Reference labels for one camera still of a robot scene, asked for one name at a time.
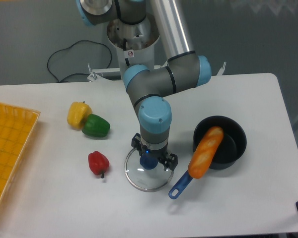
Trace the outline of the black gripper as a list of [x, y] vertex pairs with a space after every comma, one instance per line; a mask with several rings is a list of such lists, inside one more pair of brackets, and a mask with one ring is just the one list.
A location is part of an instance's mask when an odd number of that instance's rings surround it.
[[178, 156], [167, 152], [167, 146], [158, 150], [149, 149], [146, 145], [142, 145], [139, 133], [132, 138], [131, 146], [138, 151], [141, 158], [157, 158], [165, 171], [167, 169], [173, 171], [178, 165]]

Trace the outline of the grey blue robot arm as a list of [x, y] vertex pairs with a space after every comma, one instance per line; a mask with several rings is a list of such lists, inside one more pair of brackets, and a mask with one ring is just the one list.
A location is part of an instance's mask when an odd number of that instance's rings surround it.
[[121, 78], [140, 124], [132, 146], [174, 170], [177, 156], [168, 152], [171, 107], [166, 96], [206, 84], [212, 71], [196, 54], [178, 0], [79, 0], [87, 25], [107, 23], [116, 48]]

